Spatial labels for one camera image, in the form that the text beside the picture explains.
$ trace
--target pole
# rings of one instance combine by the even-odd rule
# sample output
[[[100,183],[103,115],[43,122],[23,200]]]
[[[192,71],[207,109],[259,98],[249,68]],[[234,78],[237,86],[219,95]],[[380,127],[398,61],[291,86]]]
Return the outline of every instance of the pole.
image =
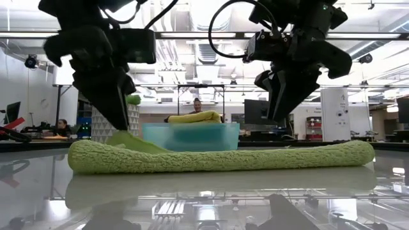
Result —
[[[180,114],[180,112],[179,112],[179,89],[180,89],[180,86],[178,85],[178,116]]]
[[[58,86],[58,96],[57,96],[57,112],[56,112],[56,127],[55,127],[55,129],[57,129],[57,127],[58,127],[58,120],[59,120],[59,104],[60,104],[60,101],[61,101],[61,88],[62,88],[63,86],[62,85],[59,85]]]
[[[224,92],[225,92],[224,85],[222,86],[222,89],[223,89],[223,120],[224,120],[224,122],[226,122],[226,117],[225,117],[225,114],[224,114]]]

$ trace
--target yellow cloth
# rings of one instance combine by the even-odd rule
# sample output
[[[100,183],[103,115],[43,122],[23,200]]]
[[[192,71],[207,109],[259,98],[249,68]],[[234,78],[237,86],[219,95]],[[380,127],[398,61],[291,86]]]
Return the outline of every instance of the yellow cloth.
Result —
[[[187,114],[182,116],[170,116],[169,123],[222,123],[220,114],[216,111],[204,111],[197,114]]]
[[[68,137],[63,137],[63,136],[60,136],[60,135],[55,135],[55,136],[52,136],[52,137],[44,137],[44,139],[68,139]]]

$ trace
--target security camera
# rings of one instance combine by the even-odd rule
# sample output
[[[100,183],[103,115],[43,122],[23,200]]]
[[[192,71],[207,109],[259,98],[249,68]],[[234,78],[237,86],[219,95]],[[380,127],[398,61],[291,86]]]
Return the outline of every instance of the security camera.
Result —
[[[24,62],[24,65],[25,65],[27,68],[32,69],[32,70],[37,69],[37,68],[38,68],[38,64],[39,64],[39,62],[38,62],[38,60],[37,60],[37,55],[35,55],[35,54],[30,54],[30,55],[28,55],[26,61]]]
[[[371,63],[372,60],[373,60],[372,55],[366,54],[365,56],[360,57],[358,59],[358,62],[361,64],[364,64],[364,63]]]

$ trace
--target reflective table surface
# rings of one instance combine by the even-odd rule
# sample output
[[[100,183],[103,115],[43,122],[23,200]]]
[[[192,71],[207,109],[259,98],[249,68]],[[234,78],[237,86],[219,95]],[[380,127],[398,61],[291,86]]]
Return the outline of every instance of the reflective table surface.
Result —
[[[382,154],[349,168],[81,176],[66,152],[0,156],[0,229],[409,229],[409,157]]]

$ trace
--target plastic container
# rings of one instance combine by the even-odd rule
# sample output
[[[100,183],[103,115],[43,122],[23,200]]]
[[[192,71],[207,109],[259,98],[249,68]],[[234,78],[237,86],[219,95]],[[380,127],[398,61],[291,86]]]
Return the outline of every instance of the plastic container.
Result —
[[[237,150],[238,123],[144,123],[143,139],[171,151]]]

